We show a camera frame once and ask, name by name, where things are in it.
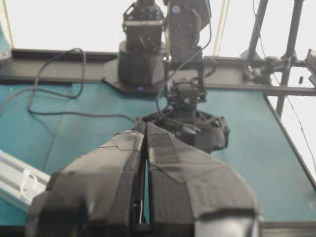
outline wire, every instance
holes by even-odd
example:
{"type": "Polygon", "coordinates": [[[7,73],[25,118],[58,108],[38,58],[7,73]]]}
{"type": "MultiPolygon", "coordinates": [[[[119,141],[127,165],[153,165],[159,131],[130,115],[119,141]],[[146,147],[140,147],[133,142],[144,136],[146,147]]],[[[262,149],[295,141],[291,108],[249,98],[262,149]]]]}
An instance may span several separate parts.
{"type": "MultiPolygon", "coordinates": [[[[260,23],[259,23],[258,18],[257,18],[256,11],[255,11],[255,0],[252,0],[252,7],[253,7],[253,13],[254,13],[255,18],[256,18],[256,22],[257,22],[257,24],[259,24],[259,28],[261,28],[260,23]]],[[[265,54],[264,47],[263,47],[262,37],[261,37],[261,33],[260,33],[260,32],[259,32],[259,39],[260,39],[260,42],[261,42],[261,49],[262,49],[263,55],[264,55],[265,58],[267,58],[267,57],[266,57],[266,54],[265,54]]],[[[275,80],[277,81],[277,83],[278,83],[279,85],[281,85],[281,83],[280,83],[280,81],[277,79],[275,73],[273,73],[273,76],[274,76],[275,80]]],[[[307,148],[308,148],[308,150],[309,150],[309,152],[310,152],[310,154],[311,154],[311,156],[312,156],[313,165],[314,165],[314,170],[315,170],[315,172],[316,172],[316,159],[315,159],[315,156],[314,156],[314,154],[313,154],[313,151],[312,151],[312,149],[311,149],[311,147],[310,147],[310,144],[309,144],[309,142],[308,142],[308,139],[307,139],[306,133],[305,133],[305,131],[304,131],[304,127],[303,127],[302,121],[301,121],[300,117],[298,116],[298,114],[297,114],[297,112],[296,112],[296,110],[295,110],[295,107],[294,107],[292,101],[290,100],[290,98],[289,98],[288,96],[286,96],[286,99],[287,99],[287,101],[289,102],[289,104],[290,104],[290,106],[291,106],[291,108],[292,108],[292,110],[293,110],[293,112],[294,112],[294,114],[295,114],[295,116],[296,116],[296,119],[298,120],[298,123],[300,124],[301,132],[302,132],[302,134],[303,134],[303,137],[304,137],[305,143],[306,143],[306,145],[307,145],[307,148]]]]}
{"type": "Polygon", "coordinates": [[[165,120],[169,120],[172,121],[175,124],[179,124],[179,125],[187,125],[191,128],[193,128],[194,130],[197,130],[197,128],[191,124],[186,124],[180,121],[176,121],[174,119],[171,118],[167,118],[163,112],[160,109],[160,105],[159,105],[159,99],[161,97],[162,92],[165,90],[166,86],[168,85],[168,83],[171,81],[171,79],[186,65],[188,64],[190,61],[192,61],[192,59],[194,59],[199,53],[201,53],[204,49],[206,49],[209,44],[211,43],[212,40],[212,27],[211,27],[211,9],[210,9],[210,4],[209,4],[209,0],[205,0],[206,1],[206,5],[207,5],[207,11],[208,11],[208,25],[209,25],[209,40],[207,42],[207,44],[201,48],[200,50],[198,50],[197,52],[195,52],[194,54],[192,54],[185,62],[183,62],[164,82],[163,87],[161,88],[161,90],[158,92],[157,96],[156,96],[156,106],[157,106],[157,110],[159,112],[159,115],[161,117],[163,117],[165,120]]]}
{"type": "Polygon", "coordinates": [[[84,116],[84,117],[94,117],[94,118],[113,118],[113,117],[121,117],[121,118],[125,118],[127,120],[130,120],[132,123],[134,123],[134,120],[132,118],[130,118],[129,116],[126,115],[121,115],[121,114],[91,114],[91,113],[84,113],[84,112],[77,112],[77,111],[58,111],[58,112],[38,112],[38,111],[34,111],[32,109],[32,104],[35,98],[35,94],[37,91],[41,91],[41,92],[45,92],[48,94],[53,94],[53,95],[57,95],[57,96],[61,96],[61,97],[65,97],[65,98],[69,98],[69,99],[76,99],[78,98],[82,92],[83,92],[83,88],[84,88],[84,79],[85,79],[85,72],[86,72],[86,53],[80,49],[80,48],[73,48],[69,51],[63,52],[61,54],[56,55],[55,57],[53,57],[52,59],[48,60],[38,71],[37,75],[36,75],[36,79],[34,82],[34,86],[33,87],[26,87],[22,90],[19,90],[17,92],[15,92],[14,94],[12,94],[11,96],[9,96],[1,105],[0,105],[0,116],[3,113],[3,110],[5,108],[5,106],[11,101],[13,100],[16,96],[18,96],[21,93],[24,93],[26,91],[32,91],[32,95],[29,99],[28,102],[28,106],[27,106],[27,110],[30,114],[35,114],[35,115],[42,115],[42,116],[55,116],[55,115],[77,115],[77,116],[84,116]],[[58,93],[52,90],[46,90],[46,89],[41,89],[38,88],[38,83],[40,80],[40,76],[43,73],[43,71],[45,70],[45,68],[50,65],[52,62],[60,59],[62,56],[64,55],[68,55],[71,54],[72,52],[75,51],[80,51],[82,54],[82,70],[81,70],[81,80],[80,80],[80,89],[79,92],[77,94],[74,95],[67,95],[67,94],[62,94],[62,93],[58,93]]]}

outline black cable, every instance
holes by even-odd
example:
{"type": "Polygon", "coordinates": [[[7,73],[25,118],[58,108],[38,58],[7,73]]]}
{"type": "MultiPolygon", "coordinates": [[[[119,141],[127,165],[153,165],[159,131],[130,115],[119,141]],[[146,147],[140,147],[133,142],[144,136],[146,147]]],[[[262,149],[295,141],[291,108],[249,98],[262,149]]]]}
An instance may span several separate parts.
{"type": "MultiPolygon", "coordinates": [[[[254,15],[255,15],[256,22],[257,22],[257,24],[259,24],[259,27],[261,28],[260,23],[259,23],[258,18],[257,18],[256,11],[255,11],[255,0],[252,0],[252,7],[253,7],[253,13],[254,13],[254,15]]],[[[264,47],[263,47],[263,43],[262,43],[262,38],[261,38],[261,33],[260,33],[260,32],[259,32],[259,39],[260,39],[260,42],[261,42],[261,49],[262,49],[263,55],[264,55],[265,58],[267,58],[267,57],[266,57],[266,54],[265,54],[265,51],[264,51],[264,47]]],[[[278,81],[278,79],[277,79],[277,77],[276,77],[276,75],[275,75],[274,73],[273,73],[273,76],[274,76],[275,80],[277,81],[277,83],[278,83],[279,85],[281,85],[281,83],[278,81]]],[[[295,114],[295,116],[296,116],[296,119],[298,120],[298,123],[300,124],[301,132],[302,132],[302,134],[303,134],[303,137],[304,137],[305,143],[306,143],[306,145],[307,145],[307,148],[308,148],[308,150],[309,150],[309,152],[310,152],[310,154],[311,154],[311,156],[312,156],[313,164],[314,164],[314,169],[315,169],[315,172],[316,172],[316,159],[315,159],[315,156],[314,156],[314,154],[313,154],[313,151],[312,151],[312,149],[311,149],[311,147],[310,147],[310,144],[309,144],[309,142],[308,142],[306,133],[305,133],[304,128],[303,128],[302,121],[301,121],[300,117],[298,116],[298,114],[297,114],[297,112],[296,112],[296,110],[295,110],[295,108],[294,108],[294,105],[293,105],[292,101],[290,100],[290,98],[289,98],[288,96],[286,96],[286,99],[287,99],[287,101],[289,102],[289,104],[290,104],[290,106],[291,106],[291,108],[292,108],[292,110],[293,110],[293,112],[294,112],[294,114],[295,114]]]]}
{"type": "Polygon", "coordinates": [[[82,92],[83,92],[83,88],[84,88],[84,79],[85,79],[85,71],[86,71],[86,53],[80,49],[80,48],[74,48],[71,49],[69,51],[63,52],[55,57],[53,57],[52,59],[48,60],[39,70],[39,72],[36,75],[36,79],[35,79],[35,83],[33,87],[26,87],[20,91],[15,92],[13,95],[9,96],[1,105],[0,105],[0,116],[3,112],[3,109],[5,108],[5,106],[12,100],[14,99],[17,95],[24,93],[26,91],[32,91],[32,95],[29,99],[28,102],[28,106],[27,106],[27,110],[30,114],[35,114],[35,115],[42,115],[42,116],[53,116],[53,115],[77,115],[77,116],[85,116],[85,117],[94,117],[94,118],[113,118],[113,117],[121,117],[121,118],[125,118],[130,120],[131,122],[134,123],[134,120],[132,118],[130,118],[129,116],[126,115],[121,115],[121,114],[91,114],[91,113],[84,113],[84,112],[77,112],[77,111],[58,111],[58,112],[38,112],[38,111],[34,111],[32,110],[32,104],[35,98],[35,94],[37,91],[41,91],[41,92],[45,92],[48,94],[53,94],[53,95],[57,95],[57,96],[61,96],[61,97],[65,97],[65,98],[69,98],[69,99],[76,99],[78,98],[82,92]],[[42,74],[42,72],[45,70],[45,68],[50,65],[52,62],[60,59],[62,56],[64,55],[68,55],[71,54],[74,51],[80,51],[82,53],[82,70],[81,70],[81,80],[80,80],[80,89],[79,92],[75,95],[67,95],[67,94],[62,94],[62,93],[58,93],[55,91],[51,91],[51,90],[46,90],[46,89],[41,89],[38,88],[38,83],[40,80],[40,76],[42,74]]]}
{"type": "Polygon", "coordinates": [[[193,55],[191,55],[185,62],[183,62],[164,82],[162,89],[158,92],[157,96],[156,96],[156,106],[157,106],[157,110],[159,112],[159,115],[161,117],[163,117],[165,120],[169,120],[172,121],[175,124],[179,124],[179,125],[187,125],[190,126],[191,128],[193,128],[194,130],[198,130],[198,128],[196,128],[195,126],[191,125],[191,124],[186,124],[186,123],[182,123],[180,121],[176,121],[174,119],[171,118],[167,118],[163,112],[160,109],[160,105],[159,105],[159,99],[161,97],[162,92],[165,90],[166,86],[168,85],[168,83],[171,81],[171,79],[186,65],[188,64],[192,59],[194,59],[199,53],[201,53],[204,49],[206,49],[209,44],[211,43],[212,40],[212,27],[211,27],[211,8],[210,8],[210,4],[209,4],[209,0],[205,0],[206,1],[206,5],[207,5],[207,11],[208,11],[208,25],[209,25],[209,40],[207,42],[207,44],[201,48],[200,50],[198,50],[197,52],[195,52],[193,55]]]}

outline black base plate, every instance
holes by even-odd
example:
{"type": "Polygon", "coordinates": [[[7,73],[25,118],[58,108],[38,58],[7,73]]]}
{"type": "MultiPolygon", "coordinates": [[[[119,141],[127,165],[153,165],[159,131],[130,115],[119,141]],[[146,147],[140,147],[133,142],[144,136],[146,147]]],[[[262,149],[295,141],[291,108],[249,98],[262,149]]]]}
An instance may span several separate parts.
{"type": "Polygon", "coordinates": [[[129,95],[156,95],[164,86],[164,80],[161,80],[153,85],[130,85],[122,83],[118,76],[118,59],[107,62],[104,65],[103,82],[108,83],[115,89],[124,94],[129,95]]]}

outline metal pole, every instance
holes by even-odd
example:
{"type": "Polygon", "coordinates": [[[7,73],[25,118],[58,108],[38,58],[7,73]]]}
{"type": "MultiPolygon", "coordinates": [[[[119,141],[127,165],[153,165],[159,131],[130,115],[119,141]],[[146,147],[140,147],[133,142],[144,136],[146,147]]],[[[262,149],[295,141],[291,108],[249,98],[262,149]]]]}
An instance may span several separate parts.
{"type": "MultiPolygon", "coordinates": [[[[295,3],[294,3],[291,28],[290,28],[290,33],[288,37],[287,49],[285,53],[285,56],[287,58],[293,57],[295,54],[295,45],[296,45],[296,39],[298,35],[298,29],[300,26],[303,2],[304,0],[295,0],[295,3]]],[[[288,85],[290,72],[291,72],[291,69],[287,70],[286,72],[282,74],[281,85],[288,85]]],[[[280,117],[282,116],[284,102],[285,102],[285,96],[280,96],[277,100],[276,111],[280,117]]]]}
{"type": "Polygon", "coordinates": [[[214,56],[218,56],[219,51],[221,49],[221,44],[222,44],[224,28],[225,28],[225,24],[226,24],[226,20],[227,20],[227,13],[228,13],[229,4],[230,4],[230,0],[223,0],[221,16],[220,16],[219,23],[218,23],[215,46],[214,46],[214,51],[213,51],[214,56]]]}
{"type": "Polygon", "coordinates": [[[260,0],[257,17],[255,19],[255,24],[253,26],[252,36],[251,36],[249,50],[248,50],[248,61],[250,63],[252,63],[255,57],[263,19],[265,17],[266,10],[267,10],[267,5],[268,5],[268,0],[260,0]]]}
{"type": "Polygon", "coordinates": [[[10,37],[10,44],[11,47],[14,48],[14,44],[13,44],[13,37],[12,37],[12,30],[11,30],[11,24],[10,24],[10,20],[9,20],[9,15],[8,15],[8,8],[6,6],[6,2],[5,0],[2,0],[2,4],[3,4],[3,9],[5,12],[5,18],[6,18],[6,23],[8,25],[8,31],[9,31],[9,37],[10,37]]]}

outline teal table surface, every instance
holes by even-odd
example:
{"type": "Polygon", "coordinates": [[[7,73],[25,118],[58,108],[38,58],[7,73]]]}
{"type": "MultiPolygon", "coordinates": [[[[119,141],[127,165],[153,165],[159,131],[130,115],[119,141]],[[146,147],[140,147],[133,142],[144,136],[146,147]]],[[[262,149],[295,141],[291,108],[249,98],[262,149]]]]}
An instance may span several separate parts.
{"type": "MultiPolygon", "coordinates": [[[[0,85],[0,102],[23,87],[0,85]]],[[[75,93],[79,84],[43,87],[75,93]]],[[[33,116],[26,110],[29,96],[15,98],[0,117],[0,149],[48,174],[133,127],[123,118],[33,116]]],[[[156,111],[154,97],[125,96],[105,84],[85,85],[75,100],[39,92],[33,108],[121,113],[132,118],[156,111]]],[[[316,193],[262,93],[209,90],[207,103],[198,108],[226,117],[231,130],[229,147],[212,154],[249,182],[265,221],[316,221],[316,193]]],[[[0,225],[23,225],[25,216],[0,199],[0,225]]]]}

